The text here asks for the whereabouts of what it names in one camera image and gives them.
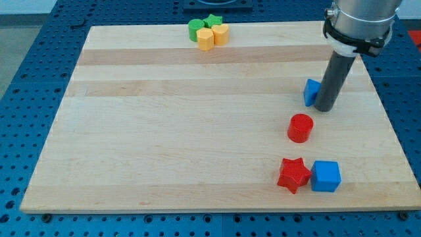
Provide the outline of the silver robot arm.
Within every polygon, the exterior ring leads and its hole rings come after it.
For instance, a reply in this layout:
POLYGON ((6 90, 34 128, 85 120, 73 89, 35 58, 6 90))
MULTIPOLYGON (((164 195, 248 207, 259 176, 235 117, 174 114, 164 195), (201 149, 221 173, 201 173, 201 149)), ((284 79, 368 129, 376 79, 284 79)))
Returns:
POLYGON ((333 0, 324 11, 323 34, 343 57, 376 57, 393 35, 402 0, 333 0))

